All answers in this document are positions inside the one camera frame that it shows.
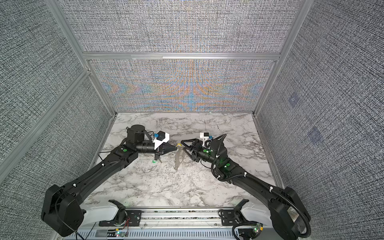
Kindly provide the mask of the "green capped key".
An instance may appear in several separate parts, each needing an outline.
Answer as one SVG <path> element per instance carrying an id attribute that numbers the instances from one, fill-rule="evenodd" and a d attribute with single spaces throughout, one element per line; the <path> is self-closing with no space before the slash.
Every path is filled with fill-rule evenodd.
<path id="1" fill-rule="evenodd" d="M 156 164 L 156 163 L 163 163 L 160 159 L 159 160 L 153 160 L 152 163 Z"/>

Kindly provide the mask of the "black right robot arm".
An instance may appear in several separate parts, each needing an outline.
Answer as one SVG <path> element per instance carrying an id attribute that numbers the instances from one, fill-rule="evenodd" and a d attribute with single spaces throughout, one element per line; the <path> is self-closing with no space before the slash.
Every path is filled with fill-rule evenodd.
<path id="1" fill-rule="evenodd" d="M 185 152 L 195 162 L 211 164 L 212 175 L 220 182 L 242 188 L 261 201 L 270 211 L 272 226 L 284 240 L 308 238 L 312 234 L 311 216 L 295 190 L 273 186 L 247 172 L 228 157 L 222 135 L 204 147 L 199 139 L 182 140 Z"/>

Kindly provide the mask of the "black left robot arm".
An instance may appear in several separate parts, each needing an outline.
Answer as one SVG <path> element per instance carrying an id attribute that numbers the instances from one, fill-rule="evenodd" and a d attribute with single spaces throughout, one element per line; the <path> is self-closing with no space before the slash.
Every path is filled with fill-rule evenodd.
<path id="1" fill-rule="evenodd" d="M 153 154 L 158 161 L 161 156 L 177 150 L 169 144 L 170 135 L 163 131 L 150 134 L 144 126 L 127 128 L 127 137 L 112 149 L 97 165 L 83 175 L 59 187 L 47 189 L 43 202 L 41 219 L 60 236 L 76 233 L 78 228 L 92 222 L 110 221 L 115 218 L 121 224 L 125 219 L 122 204 L 110 201 L 104 206 L 84 207 L 84 200 L 115 173 L 125 169 L 140 153 Z"/>

